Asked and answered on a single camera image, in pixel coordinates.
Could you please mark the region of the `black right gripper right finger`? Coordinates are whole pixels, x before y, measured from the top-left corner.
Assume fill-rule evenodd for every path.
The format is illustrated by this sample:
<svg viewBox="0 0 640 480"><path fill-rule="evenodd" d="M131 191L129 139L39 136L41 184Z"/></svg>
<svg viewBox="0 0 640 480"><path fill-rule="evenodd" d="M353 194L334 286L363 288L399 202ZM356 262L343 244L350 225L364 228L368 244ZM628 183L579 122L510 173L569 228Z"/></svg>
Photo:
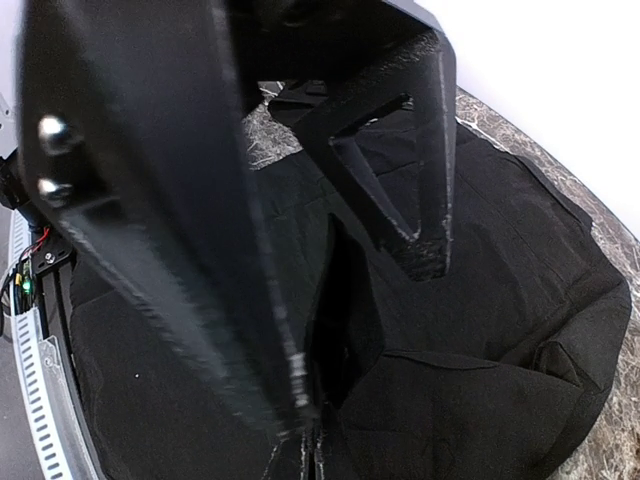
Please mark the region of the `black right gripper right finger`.
<svg viewBox="0 0 640 480"><path fill-rule="evenodd" d="M319 80L327 96L292 123L297 140L373 243L414 280L450 264L456 58L433 14L413 1L238 1L234 49L245 81ZM355 137L413 105L418 219L392 203Z"/></svg>

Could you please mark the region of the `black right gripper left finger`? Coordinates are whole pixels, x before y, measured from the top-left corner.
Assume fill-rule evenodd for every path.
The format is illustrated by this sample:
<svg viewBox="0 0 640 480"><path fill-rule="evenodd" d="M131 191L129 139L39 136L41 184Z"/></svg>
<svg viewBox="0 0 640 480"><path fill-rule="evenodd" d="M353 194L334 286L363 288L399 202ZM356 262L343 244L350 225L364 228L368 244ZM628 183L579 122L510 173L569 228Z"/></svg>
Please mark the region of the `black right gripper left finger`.
<svg viewBox="0 0 640 480"><path fill-rule="evenodd" d="M33 203L231 412L310 427L224 1L28 1L20 172Z"/></svg>

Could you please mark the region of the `black long sleeve shirt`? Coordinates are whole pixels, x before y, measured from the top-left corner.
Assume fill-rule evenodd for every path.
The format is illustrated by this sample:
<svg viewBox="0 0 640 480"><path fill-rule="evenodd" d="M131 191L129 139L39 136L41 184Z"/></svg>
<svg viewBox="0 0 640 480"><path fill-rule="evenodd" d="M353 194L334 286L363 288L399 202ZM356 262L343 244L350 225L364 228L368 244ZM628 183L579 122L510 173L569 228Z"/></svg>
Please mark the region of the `black long sleeve shirt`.
<svg viewBox="0 0 640 480"><path fill-rule="evenodd" d="M599 416L631 315L589 215L457 130L449 271L410 280L302 151L256 173L317 423L249 427L84 260L81 405L110 479L543 479Z"/></svg>

